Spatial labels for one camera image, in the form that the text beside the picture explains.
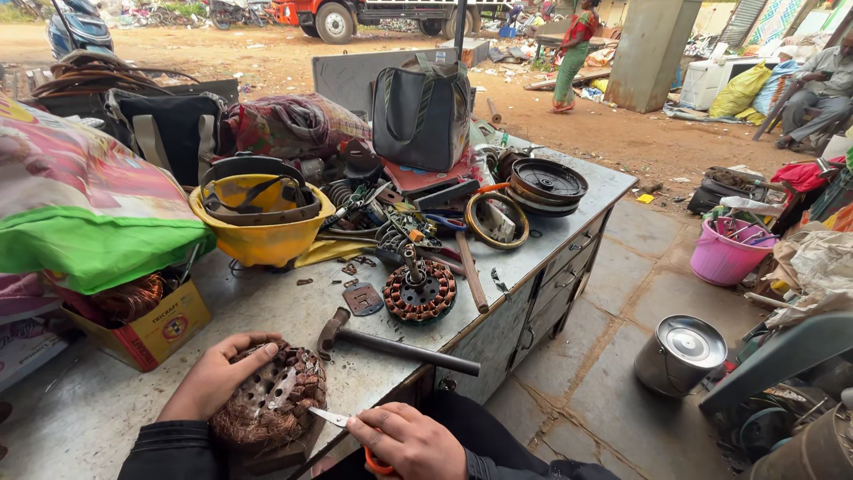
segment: motorcycle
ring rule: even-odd
[[[213,25],[228,30],[233,23],[266,25],[269,17],[264,7],[269,3],[269,0],[210,0],[208,8]]]
[[[113,37],[95,5],[89,0],[59,0],[59,3],[53,0],[53,3],[56,13],[50,16],[45,37],[56,60],[75,49],[115,55]]]

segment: orange truck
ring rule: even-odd
[[[483,12],[492,18],[509,11],[513,0],[469,0],[466,36],[479,32]],[[272,0],[266,9],[275,21],[299,25],[306,35],[327,44],[348,44],[358,25],[379,25],[382,19],[417,20],[431,37],[452,39],[456,32],[456,0]]]

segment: white shirt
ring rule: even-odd
[[[841,56],[841,47],[830,47],[812,55],[797,71],[797,78],[815,72],[833,72],[833,76],[826,82],[806,82],[806,90],[828,97],[853,95],[853,56]]]

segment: dirt ground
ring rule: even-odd
[[[289,26],[227,32],[180,27],[113,29],[113,41],[121,58],[141,67],[172,68],[201,80],[242,73],[241,84],[252,86],[250,93],[241,94],[248,98],[313,91],[312,56],[431,48],[439,43],[421,34],[362,30],[348,45],[328,45]],[[3,25],[0,44],[5,45],[0,49],[2,63],[52,63],[44,25]],[[258,44],[263,47],[248,48]],[[490,61],[479,67],[499,68]],[[487,89],[478,93],[474,113],[488,118],[485,98],[490,97],[503,115],[501,126],[514,135],[631,173],[641,185],[664,182],[664,195],[653,205],[670,213],[687,214],[687,203],[674,203],[672,198],[689,196],[707,167],[744,164],[769,177],[784,162],[804,158],[775,149],[769,135],[752,142],[755,126],[669,120],[660,112],[637,114],[587,100],[578,100],[569,114],[549,114],[551,92],[522,88],[537,81],[534,74],[520,73],[506,83],[502,74],[470,72],[471,84]],[[691,182],[670,180],[679,177]]]

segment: gray bag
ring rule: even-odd
[[[468,149],[471,85],[467,68],[419,53],[376,77],[373,143],[377,154],[407,167],[449,171]]]

